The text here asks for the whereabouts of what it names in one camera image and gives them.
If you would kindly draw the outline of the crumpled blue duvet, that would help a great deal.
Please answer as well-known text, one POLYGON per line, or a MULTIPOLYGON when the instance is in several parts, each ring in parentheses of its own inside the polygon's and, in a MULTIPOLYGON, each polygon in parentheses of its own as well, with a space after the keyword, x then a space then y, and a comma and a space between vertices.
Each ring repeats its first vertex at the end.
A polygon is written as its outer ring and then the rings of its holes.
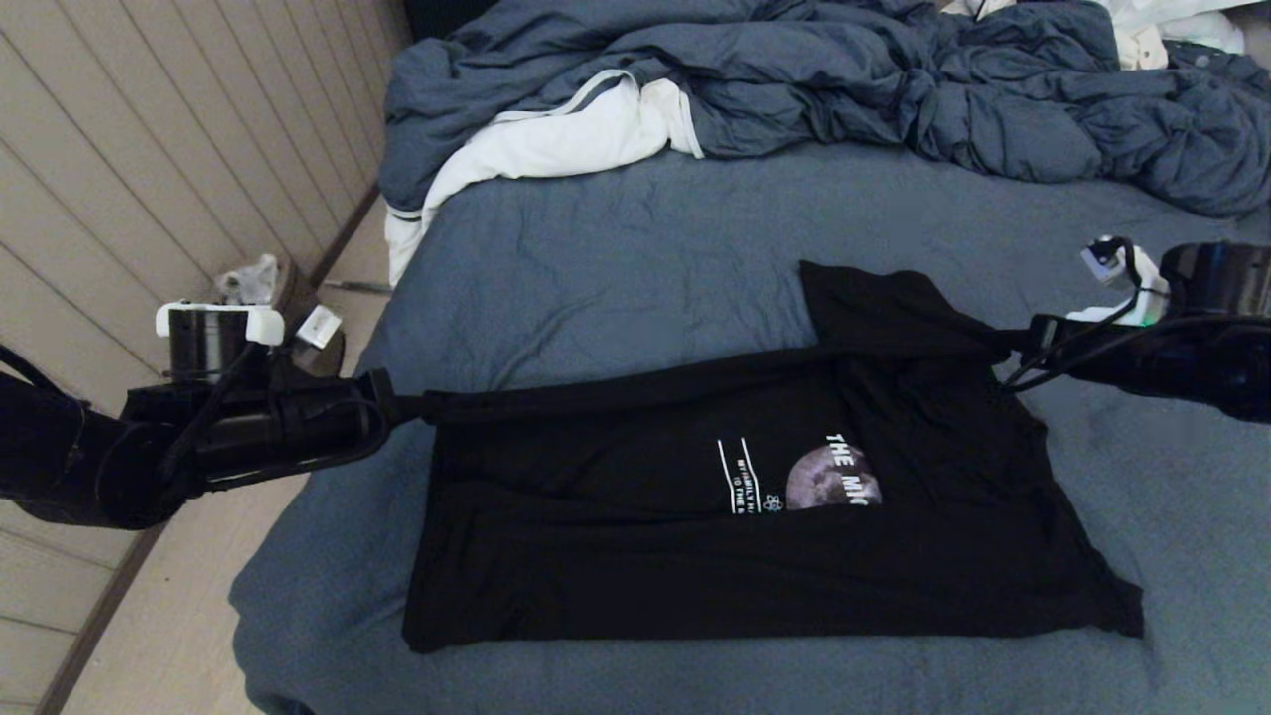
POLYGON ((1248 58, 1124 71, 1103 6, 981 20, 929 0, 500 0, 398 55, 377 185, 421 210, 446 159, 503 110, 586 77, 670 77, 705 157, 871 142, 1009 180, 1126 182, 1181 210, 1271 203, 1271 77, 1248 58))

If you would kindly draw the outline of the blue bed sheet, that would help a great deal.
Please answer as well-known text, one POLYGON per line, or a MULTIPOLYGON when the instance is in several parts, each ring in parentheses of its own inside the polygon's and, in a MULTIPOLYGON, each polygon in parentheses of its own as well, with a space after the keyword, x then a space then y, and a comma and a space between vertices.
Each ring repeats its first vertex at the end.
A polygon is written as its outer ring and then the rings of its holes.
MULTIPOLYGON (((364 363, 486 392, 806 345, 797 262, 927 273, 994 326, 1110 304, 1077 254, 1267 241, 1125 183, 981 177, 904 150, 667 151, 447 199, 364 363)), ((1271 427, 1063 378, 1024 395, 1146 638, 541 643, 418 655, 400 611, 431 431, 313 478, 236 578, 236 662, 269 715, 1271 715, 1271 427)))

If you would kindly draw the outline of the black moon print T-shirt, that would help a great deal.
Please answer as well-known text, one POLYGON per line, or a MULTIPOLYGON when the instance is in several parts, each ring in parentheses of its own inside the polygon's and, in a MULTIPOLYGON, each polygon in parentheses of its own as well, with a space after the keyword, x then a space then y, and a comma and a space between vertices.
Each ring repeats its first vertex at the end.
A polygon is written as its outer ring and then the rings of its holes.
POLYGON ((403 634, 498 640, 1141 638, 994 331, 921 273, 799 263, 817 342, 426 392, 403 634))

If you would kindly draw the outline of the clear plastic bin liner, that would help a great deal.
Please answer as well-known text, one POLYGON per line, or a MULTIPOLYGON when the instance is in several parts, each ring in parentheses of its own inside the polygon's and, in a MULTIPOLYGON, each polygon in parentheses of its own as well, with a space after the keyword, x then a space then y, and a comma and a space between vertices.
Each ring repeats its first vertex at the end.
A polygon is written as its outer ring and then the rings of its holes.
POLYGON ((269 305, 280 279, 280 262, 275 254, 262 254, 250 264, 222 272, 214 281, 216 301, 222 305, 269 305))

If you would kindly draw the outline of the right motor cylinder white bracket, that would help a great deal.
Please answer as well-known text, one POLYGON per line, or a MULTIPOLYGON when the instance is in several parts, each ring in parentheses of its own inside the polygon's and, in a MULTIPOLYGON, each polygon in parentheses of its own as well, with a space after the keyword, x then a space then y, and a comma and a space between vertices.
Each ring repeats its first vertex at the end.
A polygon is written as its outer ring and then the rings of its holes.
POLYGON ((1066 320, 1120 326, 1157 326, 1177 317, 1204 316, 1271 320, 1271 245, 1188 243, 1154 262, 1126 239, 1125 258, 1126 276, 1107 288, 1130 290, 1130 297, 1107 307, 1066 312, 1066 320))

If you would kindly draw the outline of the black headboard panel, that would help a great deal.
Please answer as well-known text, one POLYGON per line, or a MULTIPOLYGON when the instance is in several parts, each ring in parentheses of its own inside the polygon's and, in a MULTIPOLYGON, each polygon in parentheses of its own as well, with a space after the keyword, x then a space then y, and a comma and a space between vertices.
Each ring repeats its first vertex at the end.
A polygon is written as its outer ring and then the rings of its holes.
POLYGON ((500 0, 400 0, 411 39, 446 38, 500 0))

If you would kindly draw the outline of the brown trash bin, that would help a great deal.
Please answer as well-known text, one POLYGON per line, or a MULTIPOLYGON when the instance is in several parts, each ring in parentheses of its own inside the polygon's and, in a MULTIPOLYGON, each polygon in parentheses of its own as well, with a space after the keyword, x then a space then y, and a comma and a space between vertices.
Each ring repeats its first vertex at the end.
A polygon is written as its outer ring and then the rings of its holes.
MULTIPOLYGON (((289 352, 290 361, 315 378, 337 378, 344 364, 346 337, 344 325, 332 339, 325 351, 318 352, 296 339, 300 323, 314 305, 322 304, 316 290, 310 284, 310 279, 301 268, 289 259, 278 258, 280 279, 275 290, 273 302, 267 305, 283 317, 285 340, 283 349, 289 352)), ((211 300, 216 301, 216 286, 211 290, 211 300)))

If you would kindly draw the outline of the white blanket grey stripe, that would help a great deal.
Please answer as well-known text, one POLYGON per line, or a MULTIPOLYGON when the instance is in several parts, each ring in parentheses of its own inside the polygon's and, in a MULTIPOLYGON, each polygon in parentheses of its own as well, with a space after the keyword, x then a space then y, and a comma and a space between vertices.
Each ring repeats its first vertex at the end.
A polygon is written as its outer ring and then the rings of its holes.
POLYGON ((666 149, 702 159, 689 95, 671 77, 596 72, 550 110, 505 110, 442 163, 421 210, 386 210, 386 284, 404 276, 436 213, 480 182, 592 175, 666 149))

